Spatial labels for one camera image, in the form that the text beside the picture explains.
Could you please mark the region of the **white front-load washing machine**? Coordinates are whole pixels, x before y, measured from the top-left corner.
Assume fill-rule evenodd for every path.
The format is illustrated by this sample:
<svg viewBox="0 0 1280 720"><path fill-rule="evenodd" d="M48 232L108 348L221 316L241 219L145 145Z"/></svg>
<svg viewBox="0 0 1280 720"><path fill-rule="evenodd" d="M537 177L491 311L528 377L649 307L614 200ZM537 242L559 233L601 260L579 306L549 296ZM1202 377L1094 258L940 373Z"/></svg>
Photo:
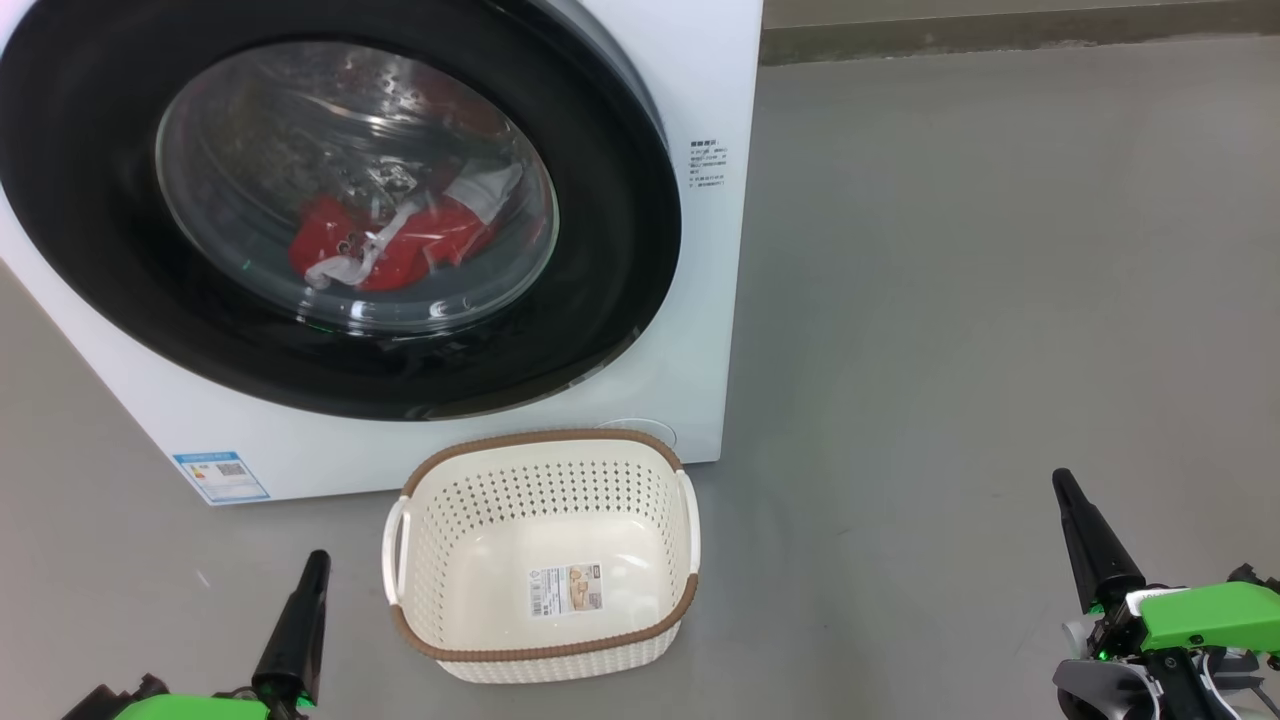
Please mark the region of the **white front-load washing machine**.
<svg viewBox="0 0 1280 720"><path fill-rule="evenodd" d="M118 389L68 338L205 503L173 455L237 452L269 501L389 489L453 445L632 416L671 427L684 462L721 456L764 0L557 1L580 5L607 29L643 79L669 145L682 229L653 322L552 395L425 421L329 416L239 392L221 398L205 386L172 396L169 370Z"/></svg>

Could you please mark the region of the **cream laundry basket brown rim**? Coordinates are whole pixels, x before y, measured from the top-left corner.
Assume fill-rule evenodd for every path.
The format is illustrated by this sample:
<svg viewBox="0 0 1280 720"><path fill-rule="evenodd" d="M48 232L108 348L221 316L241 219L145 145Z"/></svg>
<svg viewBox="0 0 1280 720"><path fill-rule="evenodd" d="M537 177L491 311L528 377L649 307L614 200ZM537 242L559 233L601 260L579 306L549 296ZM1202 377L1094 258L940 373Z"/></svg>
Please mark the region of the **cream laundry basket brown rim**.
<svg viewBox="0 0 1280 720"><path fill-rule="evenodd" d="M526 574L604 568L604 609L532 618ZM410 475L381 538L406 642L465 682L534 684L658 660L701 565L698 497L675 451L630 430L543 430L456 445Z"/></svg>

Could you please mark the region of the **blue energy label sticker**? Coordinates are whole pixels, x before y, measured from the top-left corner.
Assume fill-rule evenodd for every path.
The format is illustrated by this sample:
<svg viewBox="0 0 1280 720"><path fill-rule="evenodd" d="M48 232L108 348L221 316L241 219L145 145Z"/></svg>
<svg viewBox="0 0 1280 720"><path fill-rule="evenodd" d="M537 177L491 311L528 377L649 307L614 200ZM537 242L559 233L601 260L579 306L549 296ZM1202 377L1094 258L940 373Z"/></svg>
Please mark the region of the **blue energy label sticker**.
<svg viewBox="0 0 1280 720"><path fill-rule="evenodd" d="M237 452L178 454L172 459L209 505L255 503L271 498Z"/></svg>

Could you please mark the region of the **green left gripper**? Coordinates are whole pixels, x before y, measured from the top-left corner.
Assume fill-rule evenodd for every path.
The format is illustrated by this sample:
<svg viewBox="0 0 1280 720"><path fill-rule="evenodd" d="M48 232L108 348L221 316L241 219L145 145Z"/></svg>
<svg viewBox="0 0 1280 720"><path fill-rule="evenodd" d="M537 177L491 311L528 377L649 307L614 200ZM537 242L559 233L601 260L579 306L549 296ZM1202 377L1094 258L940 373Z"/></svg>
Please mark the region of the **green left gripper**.
<svg viewBox="0 0 1280 720"><path fill-rule="evenodd" d="M251 687L175 694L154 675L136 691L93 688L61 720L303 720L319 693L332 557L315 550L276 621Z"/></svg>

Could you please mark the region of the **grey wall baseboard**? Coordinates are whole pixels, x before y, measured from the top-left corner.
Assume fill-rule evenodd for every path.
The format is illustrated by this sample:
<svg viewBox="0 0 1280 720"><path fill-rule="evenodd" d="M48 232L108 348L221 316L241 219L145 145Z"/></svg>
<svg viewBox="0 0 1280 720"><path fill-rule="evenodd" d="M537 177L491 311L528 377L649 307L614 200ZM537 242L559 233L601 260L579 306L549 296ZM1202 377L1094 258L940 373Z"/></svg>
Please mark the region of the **grey wall baseboard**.
<svg viewBox="0 0 1280 720"><path fill-rule="evenodd" d="M764 29L759 63L787 67L1276 36L1280 0L1196 0Z"/></svg>

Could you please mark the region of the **round white filter cover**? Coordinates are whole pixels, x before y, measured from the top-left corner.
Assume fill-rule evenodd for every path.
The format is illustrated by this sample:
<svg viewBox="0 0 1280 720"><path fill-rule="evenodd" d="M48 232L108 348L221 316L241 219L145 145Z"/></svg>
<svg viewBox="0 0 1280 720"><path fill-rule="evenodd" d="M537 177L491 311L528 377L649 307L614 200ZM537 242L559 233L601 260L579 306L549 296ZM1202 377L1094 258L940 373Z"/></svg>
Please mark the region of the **round white filter cover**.
<svg viewBox="0 0 1280 720"><path fill-rule="evenodd" d="M667 447L677 448L677 436L675 430L662 421L646 419L646 418L621 418L611 421L604 421L596 425L596 429L609 429L609 430L630 430L644 433L653 437L654 439L662 442Z"/></svg>

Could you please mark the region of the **red and white jersey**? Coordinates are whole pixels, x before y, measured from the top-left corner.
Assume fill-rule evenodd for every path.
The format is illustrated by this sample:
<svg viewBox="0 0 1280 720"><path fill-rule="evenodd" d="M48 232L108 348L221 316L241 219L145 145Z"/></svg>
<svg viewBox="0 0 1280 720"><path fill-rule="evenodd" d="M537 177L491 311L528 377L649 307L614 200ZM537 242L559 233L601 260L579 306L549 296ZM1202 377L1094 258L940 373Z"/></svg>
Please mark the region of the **red and white jersey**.
<svg viewBox="0 0 1280 720"><path fill-rule="evenodd" d="M522 179L518 163L470 161L444 190L410 196L383 224L323 195L306 210L288 263L315 290L404 290L481 252Z"/></svg>

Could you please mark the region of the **paper product label sticker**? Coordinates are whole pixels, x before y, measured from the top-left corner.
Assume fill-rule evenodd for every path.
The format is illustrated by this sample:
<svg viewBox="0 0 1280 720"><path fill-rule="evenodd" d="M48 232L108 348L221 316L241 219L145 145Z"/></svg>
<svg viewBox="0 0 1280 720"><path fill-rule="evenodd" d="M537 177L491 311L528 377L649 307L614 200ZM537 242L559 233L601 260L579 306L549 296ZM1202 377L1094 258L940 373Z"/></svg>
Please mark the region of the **paper product label sticker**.
<svg viewBox="0 0 1280 720"><path fill-rule="evenodd" d="M534 569L526 574L530 615L558 618L604 609L604 568L576 562Z"/></svg>

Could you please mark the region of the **black washer door with glass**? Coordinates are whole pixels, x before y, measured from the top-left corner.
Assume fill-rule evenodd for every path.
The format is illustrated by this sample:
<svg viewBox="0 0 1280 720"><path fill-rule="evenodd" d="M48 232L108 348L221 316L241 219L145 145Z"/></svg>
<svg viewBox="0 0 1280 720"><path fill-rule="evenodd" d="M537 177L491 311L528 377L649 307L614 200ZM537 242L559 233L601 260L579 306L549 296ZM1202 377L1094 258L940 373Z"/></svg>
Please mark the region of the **black washer door with glass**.
<svg viewBox="0 0 1280 720"><path fill-rule="evenodd" d="M524 179L461 266L291 268L317 197L383 224L470 161ZM0 0L0 263L118 389L497 413L640 336L681 225L659 113L575 3Z"/></svg>

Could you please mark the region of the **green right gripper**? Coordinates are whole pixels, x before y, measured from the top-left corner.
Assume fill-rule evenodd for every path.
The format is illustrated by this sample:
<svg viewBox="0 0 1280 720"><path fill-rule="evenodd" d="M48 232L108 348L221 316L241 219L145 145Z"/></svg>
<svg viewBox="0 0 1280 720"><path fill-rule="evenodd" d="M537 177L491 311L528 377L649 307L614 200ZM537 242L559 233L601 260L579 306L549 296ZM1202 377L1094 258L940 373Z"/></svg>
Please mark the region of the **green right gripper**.
<svg viewBox="0 0 1280 720"><path fill-rule="evenodd" d="M1087 659L1226 648L1280 661L1280 578L1258 577L1244 564L1219 584L1149 584L1069 469L1053 470L1052 487L1085 612Z"/></svg>

